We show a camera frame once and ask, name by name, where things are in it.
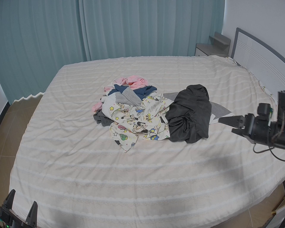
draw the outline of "pile of clothes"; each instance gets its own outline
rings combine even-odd
[[[177,93],[156,90],[139,75],[120,77],[104,88],[105,95],[92,107],[94,119],[110,126],[114,141],[125,152],[135,145],[140,132],[144,140],[194,143],[209,137],[209,124],[234,115],[210,102],[202,85],[189,85]]]

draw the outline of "nightstand drawer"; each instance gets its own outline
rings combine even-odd
[[[198,48],[196,48],[195,56],[207,56],[207,55]]]

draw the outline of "bed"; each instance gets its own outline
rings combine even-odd
[[[255,154],[229,126],[211,124],[209,138],[194,144],[139,137],[124,153],[91,111],[104,86],[137,74],[161,92],[202,84],[210,101],[235,115],[256,115],[260,102],[269,103],[276,117],[276,91],[270,83],[260,86],[255,70],[249,71],[260,64],[250,54],[258,48],[244,38],[255,41],[237,30],[236,61],[154,56],[63,66],[23,135],[10,178],[10,190],[16,190],[13,210],[26,218],[35,200],[40,227],[209,228],[269,196],[285,178],[285,163],[270,153]],[[275,69],[282,72],[282,67]]]

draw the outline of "white headboard panel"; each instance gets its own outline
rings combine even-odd
[[[231,56],[278,99],[285,90],[285,58],[255,36],[237,28]]]

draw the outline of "floor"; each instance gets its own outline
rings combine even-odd
[[[9,191],[10,172],[22,136],[42,95],[14,102],[0,124],[0,204]],[[283,184],[259,204],[213,228],[258,228],[272,216],[285,195]]]

